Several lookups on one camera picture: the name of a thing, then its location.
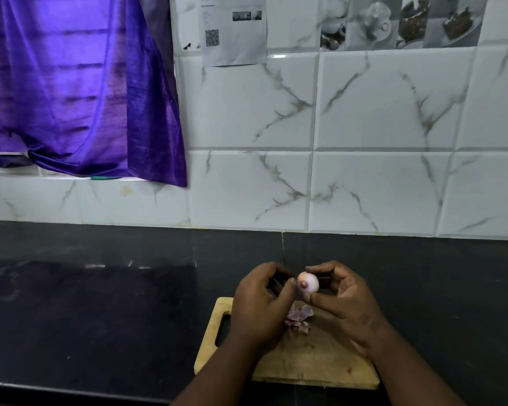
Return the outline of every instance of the tile backsplash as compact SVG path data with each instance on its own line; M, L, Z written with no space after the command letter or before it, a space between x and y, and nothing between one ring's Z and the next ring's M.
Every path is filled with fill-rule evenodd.
M267 0L240 67L203 67L197 5L171 0L189 188L0 171L0 220L508 239L508 0Z

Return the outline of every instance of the kitchen counter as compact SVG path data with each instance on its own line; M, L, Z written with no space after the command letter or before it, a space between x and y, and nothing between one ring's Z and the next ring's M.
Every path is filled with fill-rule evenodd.
M0 390L168 403L214 302L264 261L337 259L471 405L508 404L508 241L0 222ZM243 404L389 404L251 383Z

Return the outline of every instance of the qr code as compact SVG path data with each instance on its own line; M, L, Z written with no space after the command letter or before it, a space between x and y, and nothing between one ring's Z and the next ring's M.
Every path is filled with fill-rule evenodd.
M220 34L218 30L205 30L205 43L207 47L217 47L220 45Z

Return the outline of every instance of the cutting board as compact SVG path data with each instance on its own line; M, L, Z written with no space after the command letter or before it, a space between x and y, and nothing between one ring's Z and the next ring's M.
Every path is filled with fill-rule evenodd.
M218 298L205 331L194 372L198 372L216 352L222 318L231 314L233 298ZM305 303L297 301L298 308ZM308 318L307 335L285 333L278 346L259 361L253 381L292 383L335 388L376 389L380 379L372 363L360 355L339 327L333 315L314 308Z

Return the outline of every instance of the onion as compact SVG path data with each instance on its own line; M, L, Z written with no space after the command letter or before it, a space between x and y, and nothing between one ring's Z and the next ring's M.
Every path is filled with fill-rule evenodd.
M297 277L297 286L301 292L316 293L320 287L316 275L308 272L301 272Z

